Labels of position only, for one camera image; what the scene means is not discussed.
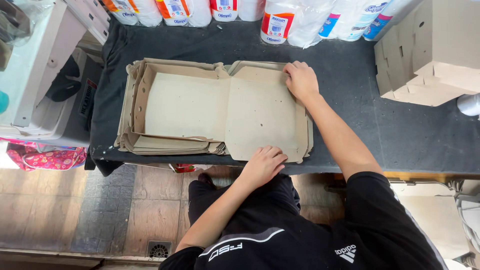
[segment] adidas logo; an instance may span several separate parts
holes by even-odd
[[[340,257],[344,258],[345,260],[353,263],[353,258],[355,258],[354,253],[357,251],[356,248],[357,247],[355,245],[349,245],[345,248],[336,250],[335,253],[340,255]]]

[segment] shoe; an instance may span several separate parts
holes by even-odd
[[[216,189],[216,186],[212,182],[212,178],[208,176],[206,173],[201,173],[198,175],[198,180],[200,182],[206,183],[207,185],[211,186],[213,189]]]

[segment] forearm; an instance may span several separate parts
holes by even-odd
[[[221,235],[235,211],[253,191],[252,185],[240,176],[191,226],[177,246],[176,252],[189,246],[206,248]]]
[[[320,94],[306,99],[304,104],[346,180],[354,173],[362,171],[383,174],[378,162],[365,144]]]

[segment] folded cardboard box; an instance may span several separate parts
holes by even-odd
[[[248,160],[275,145],[301,162],[313,123],[288,91],[284,64],[144,59],[127,67],[116,145],[141,155],[214,153]]]
[[[424,0],[374,46],[380,95],[438,106],[479,93],[478,13],[480,2]]]

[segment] flattened cardboard box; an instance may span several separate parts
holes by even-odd
[[[444,29],[445,23],[439,18],[446,14],[445,7],[452,5],[457,12],[465,9],[480,12],[478,2],[425,0],[375,45],[376,77],[383,98],[438,106],[460,95],[480,92],[480,70],[475,69],[479,67],[480,50],[472,50],[470,44],[478,35],[454,31],[463,38],[451,41],[443,34],[438,37],[443,31],[435,31]],[[478,16],[468,19],[480,23]],[[446,39],[448,43],[462,44],[446,46]]]
[[[258,146],[271,144],[284,150],[288,162],[301,162],[313,147],[313,124],[286,88],[283,66],[237,61],[227,73],[222,63],[137,62],[128,70],[117,141],[133,141],[124,144],[128,151],[140,137],[217,142],[208,152],[229,152],[236,160],[248,160]],[[137,150],[145,149],[137,145]]]

